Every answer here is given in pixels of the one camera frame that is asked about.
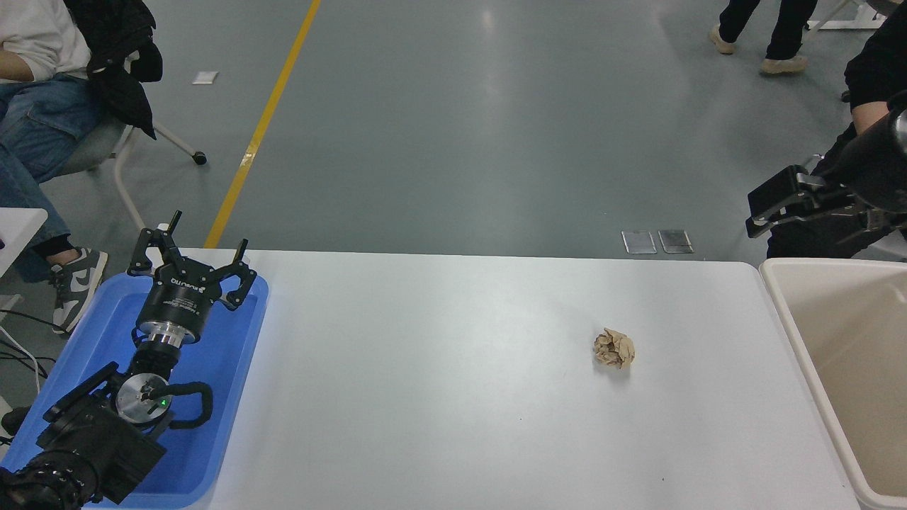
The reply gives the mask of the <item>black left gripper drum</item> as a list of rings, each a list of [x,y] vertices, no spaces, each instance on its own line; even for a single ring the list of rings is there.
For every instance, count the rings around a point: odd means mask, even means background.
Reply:
[[[200,338],[218,297],[218,282],[210,277],[213,271],[213,267],[197,261],[161,265],[136,327],[150,334],[153,326],[170,323],[184,329],[185,338]]]

